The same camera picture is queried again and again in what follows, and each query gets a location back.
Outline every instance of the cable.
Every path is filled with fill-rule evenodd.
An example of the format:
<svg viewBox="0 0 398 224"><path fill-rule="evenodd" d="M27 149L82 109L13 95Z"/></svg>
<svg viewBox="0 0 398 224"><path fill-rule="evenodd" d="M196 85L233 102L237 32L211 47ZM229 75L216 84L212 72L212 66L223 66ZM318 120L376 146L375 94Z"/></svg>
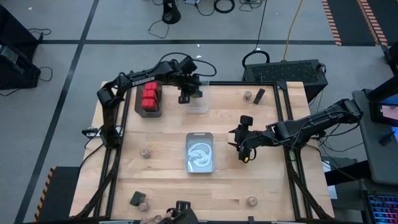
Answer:
<svg viewBox="0 0 398 224"><path fill-rule="evenodd" d="M339 150L334 150L334 149L331 149L331 148L329 148L331 151L333 151L333 152L346 152L346 151L348 151L348 150L350 150L350 149L352 149L352 148L355 148L356 146L360 146L360 145L362 145L363 144L363 142L361 142L361 143L359 143L359 144L356 144L355 146L351 146L351 147L348 147L348 148L346 148L346 149L344 149L344 150L341 150L341 151L339 151Z"/></svg>
<svg viewBox="0 0 398 224"><path fill-rule="evenodd" d="M155 6L161 6L161 5L163 5L163 1L162 1L162 3L159 3L159 4L156 4L155 0L152 0L152 2L154 3Z"/></svg>
<svg viewBox="0 0 398 224"><path fill-rule="evenodd" d="M50 75L50 78L49 78L48 80L42 79L42 78L40 78L40 77L39 77L39 80L42 80L42 81L44 81L44 82L49 82L49 81L51 81L51 79L52 79L52 77L53 77L53 70L52 70L52 68L50 68L50 67L41 67L41 68L39 68L39 69L41 70L41 69L43 69L43 68L49 69L49 70L51 71L51 75ZM23 88L18 88L18 89L12 90L11 92L6 93L6 94L0 93L0 96L3 96L3 97L9 96L9 95L11 95L11 94L13 94L13 93L15 93L15 92L21 90L21 89L23 89Z"/></svg>
<svg viewBox="0 0 398 224"><path fill-rule="evenodd" d="M217 69L214 65L212 65L210 62L205 62L204 60L199 60L199 59L192 59L194 62L201 62L201 63L205 63L207 65L209 65L210 67L212 67L214 69L214 74L212 75L204 75L204 74L199 74L199 73L194 73L194 75L199 75L199 76L203 76L203 77L213 77L215 75L217 75Z"/></svg>
<svg viewBox="0 0 398 224"><path fill-rule="evenodd" d="M317 112L319 111L319 106L321 105L322 96L323 96L323 90L322 90L322 92L321 92L321 97L319 98L319 103L318 103Z"/></svg>
<svg viewBox="0 0 398 224"><path fill-rule="evenodd" d="M315 103L315 100L317 100L318 95L315 96L315 98L312 100L312 103L310 102L310 104L308 105L308 107L312 106Z"/></svg>
<svg viewBox="0 0 398 224"><path fill-rule="evenodd" d="M185 54L185 53L181 53L181 52L171 52L171 53L168 53L168 54L163 55L153 68L150 68L150 69L148 69L148 70L144 70L144 71L142 71L142 72L144 72L144 73L153 72L153 71L160 65L160 63L163 61L163 59L166 58L167 56L170 56L170 55L183 55L183 56L186 56L186 57L191 57L191 56L189 56L188 54ZM199 74L199 73L194 73L194 75L199 75L199 76L203 76L203 77L213 77L213 76L215 76L215 75L217 74L217 69L216 69L216 67L215 67L214 65L212 65L211 63L206 62L206 61L203 61L203 60L199 60L199 59L194 59L194 58L191 58L191 59L192 59L194 62L205 63L205 64L211 66L211 67L214 69L214 71L215 71L215 73L212 74L212 75L203 75L203 74Z"/></svg>
<svg viewBox="0 0 398 224"><path fill-rule="evenodd" d="M53 73L54 73L54 71L52 70L52 68L50 68L50 67L41 67L41 68L39 68L40 70L41 69L43 69L43 68L47 68L47 69L49 69L50 70L50 78L48 79L48 80L45 80L45 79L42 79L42 78L39 78L39 80L42 80L42 81L44 81L44 82L49 82L49 81L51 81L51 79L52 79L52 75L53 75Z"/></svg>
<svg viewBox="0 0 398 224"><path fill-rule="evenodd" d="M221 10L221 9L217 8L217 4L220 1L221 0L215 0L214 1L214 10L216 10L217 12L222 13L222 14L227 14L227 13L232 12L232 10L234 10L234 8L235 8L235 0L229 0L231 2L232 6L231 6L231 9L228 9L228 10Z"/></svg>
<svg viewBox="0 0 398 224"><path fill-rule="evenodd" d="M195 3L194 6L195 6L196 9L198 9L199 14L201 14L201 15L203 15L203 16L211 16L211 15L213 15L214 12L216 11L216 9L213 7L213 11L212 11L211 13L209 13L209 14L203 14L203 13L200 11L200 9L199 9L198 3Z"/></svg>
<svg viewBox="0 0 398 224"><path fill-rule="evenodd" d="M350 132L350 131L352 131L352 130L356 129L358 126L359 126L359 123L357 123L357 125L356 125L355 127L351 128L351 129L349 129L349 130L347 130L347 131L343 131L342 133L337 133L337 134L329 134L329 135L325 135L324 137L339 136L339 135L342 135L342 134L348 133L348 132Z"/></svg>
<svg viewBox="0 0 398 224"><path fill-rule="evenodd" d="M260 42L260 36L261 36L261 30L262 30L262 23L264 22L264 15L266 14L266 7L267 7L267 1L265 1L264 3L264 9L262 11L262 17L261 17L261 23L260 23L260 29L259 29L259 35L257 36L257 42L256 42L256 46L254 48L254 50L250 53L248 53L247 55L245 55L242 59L242 66L244 69L246 69L246 59L254 54L263 54L267 57L266 63L270 62L270 58L269 58L269 54L263 50L257 50L257 47L259 45Z"/></svg>
<svg viewBox="0 0 398 224"><path fill-rule="evenodd" d="M258 9L261 7L263 0L260 0L260 2L258 2L258 0L239 0L239 2L241 3L241 6L239 7L239 10L242 12L252 12L253 9ZM243 9L243 6L248 5L250 7L250 9Z"/></svg>
<svg viewBox="0 0 398 224"><path fill-rule="evenodd" d="M340 170L341 167L340 167L340 165L338 165L337 163L336 163L336 164L338 165L339 168L337 168L337 167L331 165L330 163L326 163L326 162L323 162L323 161L322 161L322 165L323 165L324 167L330 169L330 167L327 167L325 164L328 164L330 167L334 168L334 170L337 170L338 172L340 172L341 174L345 175L346 177L348 177L348 178L350 178L350 179L353 179L353 180L361 181L363 184L365 184L365 182L364 182L363 180L359 180L359 179L353 177L352 175L349 175L349 174L347 174L346 172L343 172L342 170Z"/></svg>
<svg viewBox="0 0 398 224"><path fill-rule="evenodd" d="M50 35L52 33L51 29L38 29L38 28L31 28L28 29L28 31L33 34L33 33L38 33L38 34L42 34L42 35Z"/></svg>
<svg viewBox="0 0 398 224"><path fill-rule="evenodd" d="M79 172L78 172L77 178L79 178L81 168L83 167L83 164L87 161L87 159L90 158L94 153L96 153L96 152L97 152L99 149L101 149L103 146L104 146L104 144L101 144L101 145L98 146L94 151L92 151L90 154L88 154L88 156L87 156L85 159L83 159L83 162L81 162L80 167L79 167Z"/></svg>
<svg viewBox="0 0 398 224"><path fill-rule="evenodd" d="M85 146L84 146L84 148L85 148L85 149L86 149L86 147L87 147L88 143L90 143L90 142L91 142L91 140L93 140L93 139L94 139L94 138L97 136L97 134L98 134L98 133L100 133L100 131L101 131L101 128L102 128L102 126L98 128L97 132L95 132L95 135L94 135L93 137L91 137L91 138L88 138L88 141L86 142L86 144L85 144Z"/></svg>
<svg viewBox="0 0 398 224"><path fill-rule="evenodd" d="M158 22L162 22L162 20L153 22L153 23L150 25L150 27L148 28L148 33L149 33L150 35L153 35L153 36L158 37L158 38L160 38L160 39L164 39L164 38L167 37L167 34L169 34L169 25L168 25L168 24L167 24L166 34L165 34L163 37L161 37L161 36L159 36L159 35L157 35L157 34L154 34L154 33L152 33L152 32L150 31L150 29L152 28L152 26L154 26L154 25L155 25L156 23L158 23Z"/></svg>
<svg viewBox="0 0 398 224"><path fill-rule="evenodd" d="M252 159L249 159L249 161L253 161L253 160L255 160L256 157L257 157L257 149L253 149L253 151L254 151L254 156L253 156Z"/></svg>
<svg viewBox="0 0 398 224"><path fill-rule="evenodd" d="M257 36L257 43L256 43L256 47L254 48L254 50L257 50L257 47L258 47L259 42L260 42L260 35L261 35L261 30L262 30L262 23L264 22L264 16L265 16L265 14L266 14L267 2L268 2L268 0L265 1L265 3L264 3L264 9L262 10L262 17L261 17L259 35Z"/></svg>
<svg viewBox="0 0 398 224"><path fill-rule="evenodd" d="M12 90L11 92L9 92L9 93L7 93L7 94L2 94L2 93L0 93L0 96L9 96L9 95L11 95L11 94L13 94L13 93L15 93L15 92L17 92L17 91L19 91L19 90L21 90L21 88Z"/></svg>
<svg viewBox="0 0 398 224"><path fill-rule="evenodd" d="M287 46L289 46L290 33L292 32L292 28L293 28L293 25L294 25L294 21L295 21L296 18L297 18L297 14L299 13L302 4L303 4L303 0L301 0L301 1L300 1L300 4L298 5L297 11L296 11L296 15L294 15L294 18L293 18L293 21L292 21L292 25L290 25L289 34L287 34L287 40L286 40L286 48L285 48L284 60L286 60Z"/></svg>

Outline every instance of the monitor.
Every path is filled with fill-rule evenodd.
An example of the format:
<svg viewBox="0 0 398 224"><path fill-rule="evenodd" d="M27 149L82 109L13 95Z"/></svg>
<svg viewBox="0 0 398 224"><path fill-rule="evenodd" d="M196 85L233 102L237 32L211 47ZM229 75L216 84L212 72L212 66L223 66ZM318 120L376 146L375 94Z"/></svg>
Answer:
<svg viewBox="0 0 398 224"><path fill-rule="evenodd" d="M367 93L373 122L398 126L398 76Z"/></svg>

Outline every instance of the black floor stripe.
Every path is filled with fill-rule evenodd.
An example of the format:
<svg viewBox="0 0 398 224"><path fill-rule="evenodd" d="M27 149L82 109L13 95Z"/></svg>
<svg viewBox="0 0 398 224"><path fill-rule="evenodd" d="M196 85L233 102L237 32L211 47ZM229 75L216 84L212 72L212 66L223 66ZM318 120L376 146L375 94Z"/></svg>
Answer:
<svg viewBox="0 0 398 224"><path fill-rule="evenodd" d="M398 1L368 0L368 3L388 44L398 42Z"/></svg>
<svg viewBox="0 0 398 224"><path fill-rule="evenodd" d="M157 44L256 44L257 40L85 40L98 45L157 45ZM41 44L79 44L79 40L43 40ZM260 44L284 45L286 40L260 40ZM335 45L334 40L290 40L290 45Z"/></svg>
<svg viewBox="0 0 398 224"><path fill-rule="evenodd" d="M343 46L374 46L376 43L356 0L328 0Z"/></svg>
<svg viewBox="0 0 398 224"><path fill-rule="evenodd" d="M81 50L83 49L83 46L84 46L84 40L87 38L87 34L88 34L89 29L90 29L90 25L93 22L94 14L95 14L96 8L98 6L98 1L99 0L94 0L93 1L93 5L92 5L90 13L88 15L88 18L87 18L87 21L86 21L86 24L85 24L85 28L83 29L83 33L81 34L80 42L79 42L78 47L76 49L75 56L73 56L73 60L72 60L72 63L70 65L68 75L67 75L67 77L65 79L65 83L63 84L63 88L62 88L62 91L61 91L61 94L60 94L60 98L58 99L57 107L55 108L54 114L52 116L49 129L47 130L47 134L45 135L45 138L44 138L43 146L42 146L42 148L40 150L39 157L37 158L36 165L34 167L32 176L30 177L29 184L28 184L28 186L26 188L26 191L25 191L25 194L24 194L24 198L22 199L22 203L21 203L21 205L19 207L19 210L18 210L18 213L17 213L17 217L16 217L14 223L20 224L25 219L26 211L27 211L27 209L29 207L30 200L32 199L34 190L36 188L37 181L39 179L40 173L41 173L42 168L43 168L44 160L45 160L45 158L47 156L47 153L49 151L50 143L51 143L51 140L53 138L53 135L54 135L54 132L55 132L55 128L57 127L58 120L59 120L60 115L61 115L63 104L64 104L65 99L67 97L68 90L69 90L70 84L72 82L73 75L75 74L75 69L76 69L77 63L78 63L80 55L81 55Z"/></svg>

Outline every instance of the yellow cable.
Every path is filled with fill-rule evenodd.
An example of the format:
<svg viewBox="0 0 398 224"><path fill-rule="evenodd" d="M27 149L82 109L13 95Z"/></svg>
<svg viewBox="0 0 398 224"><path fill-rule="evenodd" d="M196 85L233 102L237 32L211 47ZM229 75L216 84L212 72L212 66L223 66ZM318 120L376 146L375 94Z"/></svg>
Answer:
<svg viewBox="0 0 398 224"><path fill-rule="evenodd" d="M300 1L300 4L298 5L297 11L296 11L296 15L294 15L294 19L293 19L292 25L290 26L290 29L289 29L289 34L287 34L287 40L286 40L286 48L285 48L284 60L286 60L287 46L289 46L290 33L292 32L292 28L293 28L294 21L296 20L297 14L299 13L299 10L300 10L300 8L301 8L301 4L302 4L302 3L303 3L303 0L301 0L301 1Z"/></svg>

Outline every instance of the yellow and black hazard tape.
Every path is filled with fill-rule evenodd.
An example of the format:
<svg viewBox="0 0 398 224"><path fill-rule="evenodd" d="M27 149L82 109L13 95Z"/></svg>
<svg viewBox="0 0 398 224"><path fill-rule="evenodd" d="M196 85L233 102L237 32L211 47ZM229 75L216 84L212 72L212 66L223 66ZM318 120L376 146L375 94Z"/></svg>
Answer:
<svg viewBox="0 0 398 224"><path fill-rule="evenodd" d="M329 26L331 29L331 33L333 34L333 38L336 42L336 45L341 46L340 35L338 34L337 27L335 21L333 20L333 16L331 15L329 4L327 0L322 0L323 10L325 10L326 18L328 19Z"/></svg>
<svg viewBox="0 0 398 224"><path fill-rule="evenodd" d="M383 31L381 30L376 17L374 17L372 9L369 6L368 0L357 0L357 2L362 10L366 22L368 23L369 29L372 32L376 45L381 44L383 46L388 46L388 41L386 39L386 36L383 34Z"/></svg>
<svg viewBox="0 0 398 224"><path fill-rule="evenodd" d="M37 220L39 220L40 211L43 208L45 194L49 190L51 177L52 177L52 174L54 173L56 168L57 167L50 168L50 172L49 172L49 174L47 176L47 180L45 181L45 185L44 185L44 189L43 189L42 195L40 196L39 204L37 205L37 208L36 208L35 217L33 218L33 222L37 222Z"/></svg>

